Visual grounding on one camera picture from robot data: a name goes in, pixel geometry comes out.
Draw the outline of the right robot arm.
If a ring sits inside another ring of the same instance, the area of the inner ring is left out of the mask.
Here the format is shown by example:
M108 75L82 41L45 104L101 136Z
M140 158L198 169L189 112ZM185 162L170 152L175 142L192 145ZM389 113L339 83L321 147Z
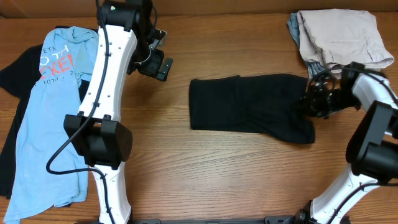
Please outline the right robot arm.
M351 62L337 69L313 75L300 100L305 115L326 119L343 109L363 108L366 112L346 147L347 165L318 197L309 200L287 223L349 223L347 213L368 193L379 187L396 186L397 95L382 72Z

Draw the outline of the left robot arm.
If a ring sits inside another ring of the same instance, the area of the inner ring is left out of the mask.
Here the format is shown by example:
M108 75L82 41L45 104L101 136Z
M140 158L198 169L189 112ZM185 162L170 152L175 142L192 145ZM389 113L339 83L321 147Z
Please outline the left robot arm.
M90 84L76 115L63 127L87 170L95 177L100 204L97 223L132 223L124 168L132 132L121 124L121 98L134 71L166 81L173 60L159 50L167 33L156 28L151 0L105 1L97 8L98 50Z

